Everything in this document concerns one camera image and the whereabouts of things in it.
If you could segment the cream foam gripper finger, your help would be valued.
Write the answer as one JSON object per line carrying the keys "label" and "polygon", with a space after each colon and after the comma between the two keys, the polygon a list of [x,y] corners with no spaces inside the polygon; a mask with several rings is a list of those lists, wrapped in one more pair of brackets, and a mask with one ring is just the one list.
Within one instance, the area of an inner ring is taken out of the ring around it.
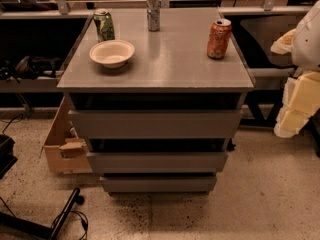
{"label": "cream foam gripper finger", "polygon": [[271,51],[290,53],[297,67],[285,83],[283,105],[274,126],[276,136],[291,138],[320,108],[319,35],[292,29],[272,44]]}

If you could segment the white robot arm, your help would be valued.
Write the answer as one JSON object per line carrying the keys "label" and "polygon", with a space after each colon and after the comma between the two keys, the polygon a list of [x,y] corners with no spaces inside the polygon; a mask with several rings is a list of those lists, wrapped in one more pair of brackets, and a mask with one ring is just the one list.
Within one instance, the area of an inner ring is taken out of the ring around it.
{"label": "white robot arm", "polygon": [[277,54],[291,53],[297,67],[284,87],[283,106],[276,118],[274,134],[291,138],[320,109],[320,1],[317,1],[296,28],[271,46]]}

